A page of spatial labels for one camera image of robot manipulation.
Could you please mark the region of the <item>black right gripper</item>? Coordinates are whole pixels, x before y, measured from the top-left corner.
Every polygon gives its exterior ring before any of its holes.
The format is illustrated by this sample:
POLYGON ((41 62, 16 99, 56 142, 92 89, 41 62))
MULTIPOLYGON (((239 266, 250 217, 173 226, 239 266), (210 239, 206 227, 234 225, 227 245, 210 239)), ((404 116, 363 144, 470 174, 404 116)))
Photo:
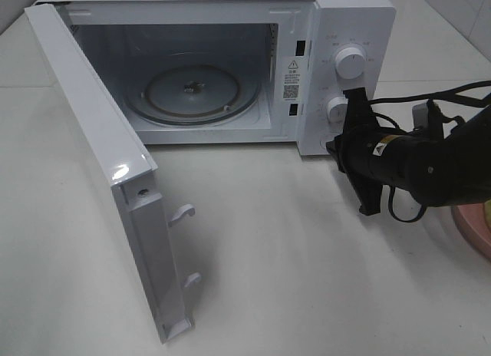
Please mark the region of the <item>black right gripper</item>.
POLYGON ((402 130, 379 127, 365 87, 343 91, 348 101, 343 134, 325 143, 338 170, 346 175, 359 202, 359 212, 381 212, 383 185, 405 186, 404 164, 407 134, 402 130))

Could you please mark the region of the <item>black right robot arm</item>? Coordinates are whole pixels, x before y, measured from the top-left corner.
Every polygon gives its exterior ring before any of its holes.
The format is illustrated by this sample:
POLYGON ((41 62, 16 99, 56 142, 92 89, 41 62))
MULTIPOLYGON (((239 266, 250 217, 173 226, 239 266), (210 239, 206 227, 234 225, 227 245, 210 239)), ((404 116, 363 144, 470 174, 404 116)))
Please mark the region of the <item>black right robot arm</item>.
POLYGON ((419 220, 429 207, 484 203, 490 198, 490 97, 465 93, 488 87, 477 81, 445 91, 408 97, 368 99, 363 87, 345 90, 347 113, 341 134, 326 143, 359 201, 361 214, 381 211, 388 186, 388 209, 397 189, 420 204, 419 220), (414 128, 407 132, 393 119, 383 127, 375 104, 416 102, 414 128))

